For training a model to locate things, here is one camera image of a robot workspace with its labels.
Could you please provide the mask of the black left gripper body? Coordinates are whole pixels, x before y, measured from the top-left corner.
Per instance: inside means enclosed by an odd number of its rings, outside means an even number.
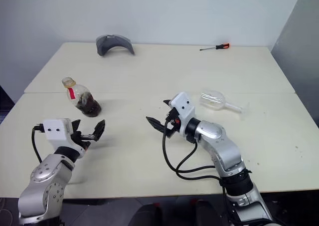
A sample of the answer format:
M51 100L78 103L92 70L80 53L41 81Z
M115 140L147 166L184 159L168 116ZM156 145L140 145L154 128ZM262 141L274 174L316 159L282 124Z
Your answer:
M71 135L72 141L80 146L83 150L87 150L91 145L91 141L97 141L93 134L82 135L80 131L76 131Z

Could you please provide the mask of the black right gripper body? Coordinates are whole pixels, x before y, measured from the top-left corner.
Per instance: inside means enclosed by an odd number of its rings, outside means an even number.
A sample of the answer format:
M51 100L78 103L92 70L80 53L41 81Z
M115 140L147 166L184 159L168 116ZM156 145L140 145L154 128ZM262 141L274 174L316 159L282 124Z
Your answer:
M169 129L167 126L165 126L165 135L170 138L175 132L179 132L180 130L180 118L179 118L179 113L178 111L176 110L175 107L173 107L166 119L165 119L165 122L166 123L169 123L172 128Z

